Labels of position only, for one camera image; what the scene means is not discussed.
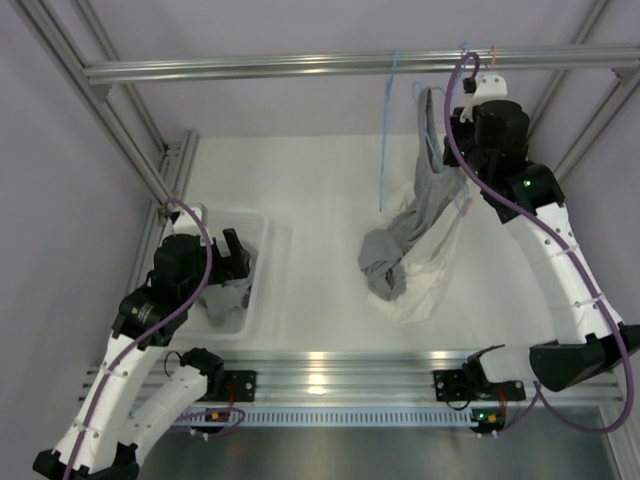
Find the grey tank top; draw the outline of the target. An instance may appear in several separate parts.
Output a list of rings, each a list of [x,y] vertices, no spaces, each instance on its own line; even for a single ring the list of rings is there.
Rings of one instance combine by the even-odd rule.
[[[450,202],[448,195],[460,190],[457,185],[457,179],[462,180],[460,171],[445,164],[437,166],[432,154],[427,152],[425,120],[428,120],[433,140],[438,144],[433,89],[430,87],[420,92],[417,107],[419,152],[415,165],[414,199],[387,227],[373,229],[364,236],[358,256],[358,267],[369,290],[385,301],[394,300],[404,293],[406,283],[401,260],[434,225]]]
[[[251,244],[245,246],[250,254],[250,274],[246,279],[232,280],[221,285],[209,285],[201,293],[197,304],[206,310],[208,321],[221,327],[234,312],[246,309],[254,280],[258,250]]]

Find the light blue wire hanger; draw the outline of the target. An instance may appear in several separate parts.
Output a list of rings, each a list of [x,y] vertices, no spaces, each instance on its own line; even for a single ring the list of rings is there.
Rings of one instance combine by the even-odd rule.
[[[385,206],[385,179],[386,179],[386,158],[387,158],[387,142],[390,128],[391,118],[391,103],[392,103],[392,91],[397,71],[399,51],[393,50],[392,63],[389,70],[388,77],[385,81],[384,90],[384,104],[383,104],[383,124],[382,124],[382,137],[381,137],[381,156],[379,165],[379,196],[378,196],[378,211],[383,212]]]

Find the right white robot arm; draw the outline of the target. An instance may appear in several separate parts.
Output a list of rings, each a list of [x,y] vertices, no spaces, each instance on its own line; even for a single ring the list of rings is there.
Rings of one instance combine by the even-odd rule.
[[[471,109],[468,120],[454,109],[444,140],[444,161],[466,164],[484,183],[484,200],[515,239],[543,293],[555,337],[505,360],[507,349],[476,354],[465,373],[467,389],[488,397],[502,382],[530,377],[559,392],[621,364],[615,341],[639,350],[639,328],[627,325],[604,297],[570,225],[565,196],[553,172],[528,157],[529,117],[520,104],[490,100]]]

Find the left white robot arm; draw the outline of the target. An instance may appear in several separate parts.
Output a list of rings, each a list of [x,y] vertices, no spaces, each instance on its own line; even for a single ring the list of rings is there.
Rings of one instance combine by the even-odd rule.
[[[145,282],[118,307],[105,356],[71,426],[37,454],[33,469],[47,479],[135,479],[151,449],[185,410],[225,400],[230,376],[221,357],[193,348],[140,407],[134,405],[151,368],[167,352],[189,308],[218,281],[225,262],[205,231],[171,234],[154,254]]]

